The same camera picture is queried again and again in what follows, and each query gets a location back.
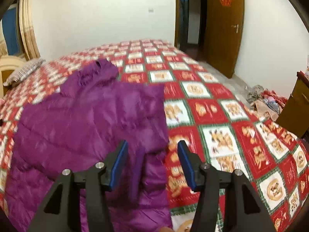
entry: bedspread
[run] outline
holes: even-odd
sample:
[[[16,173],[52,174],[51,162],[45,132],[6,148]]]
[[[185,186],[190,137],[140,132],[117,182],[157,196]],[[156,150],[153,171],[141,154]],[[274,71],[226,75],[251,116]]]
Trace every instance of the bedspread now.
[[[46,63],[5,96],[0,128],[0,206],[4,199],[13,134],[25,104],[57,92],[67,76],[91,60],[107,58],[129,83],[164,83],[169,147],[166,193],[174,229],[194,217],[198,193],[187,186],[177,156],[185,140],[202,161],[219,170],[243,170],[264,202],[277,231],[293,221],[309,193],[309,155],[297,137],[270,120],[259,120],[197,61],[161,40],[107,44]],[[216,231],[222,231],[224,191],[220,190]]]

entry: purple fabric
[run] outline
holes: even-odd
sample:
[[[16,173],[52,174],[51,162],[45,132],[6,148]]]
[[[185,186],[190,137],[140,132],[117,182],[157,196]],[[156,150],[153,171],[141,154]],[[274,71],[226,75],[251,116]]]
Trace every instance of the purple fabric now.
[[[107,193],[115,231],[171,227],[163,165],[168,143],[163,85],[128,84],[117,76],[114,65],[99,60],[73,73],[60,93],[25,106],[6,188],[9,219],[19,232],[26,231],[64,168],[89,168],[121,139],[129,143],[129,159],[119,187]],[[82,231],[88,231],[83,197],[81,223]]]

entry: beige curtain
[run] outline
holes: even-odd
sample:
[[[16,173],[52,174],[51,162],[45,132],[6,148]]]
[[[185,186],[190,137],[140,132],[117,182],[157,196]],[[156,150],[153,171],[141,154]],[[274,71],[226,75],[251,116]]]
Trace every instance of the beige curtain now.
[[[31,20],[30,0],[20,0],[19,2],[19,23],[20,33],[25,49],[25,57],[28,60],[40,57],[37,41]]]
[[[3,55],[7,55],[7,43],[5,42],[2,31],[2,20],[0,21],[0,58]]]

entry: pillow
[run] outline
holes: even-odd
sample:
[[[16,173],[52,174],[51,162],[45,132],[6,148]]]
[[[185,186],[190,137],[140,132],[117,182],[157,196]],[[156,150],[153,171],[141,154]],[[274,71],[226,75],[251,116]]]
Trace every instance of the pillow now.
[[[26,62],[22,67],[16,69],[11,73],[7,80],[3,83],[3,86],[9,86],[14,83],[20,83],[27,78],[37,67],[45,62],[43,58],[34,58]]]

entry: silver bolt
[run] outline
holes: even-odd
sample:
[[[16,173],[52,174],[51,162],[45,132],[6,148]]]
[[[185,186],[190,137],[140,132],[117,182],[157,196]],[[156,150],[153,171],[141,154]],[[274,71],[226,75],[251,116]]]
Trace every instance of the silver bolt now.
[[[240,169],[236,169],[234,172],[235,172],[235,174],[236,174],[237,176],[243,175],[243,172],[242,172],[242,170],[240,170]]]
[[[105,164],[104,164],[103,162],[97,162],[97,163],[95,164],[95,167],[98,168],[98,169],[101,169],[101,168],[103,168],[104,166],[105,166]]]
[[[62,171],[62,174],[65,175],[65,176],[68,176],[70,173],[71,173],[71,170],[70,170],[70,169],[64,169],[64,170]]]
[[[201,165],[200,165],[200,168],[202,168],[202,169],[208,169],[208,168],[210,168],[211,167],[211,165],[209,164],[209,163],[202,163]]]

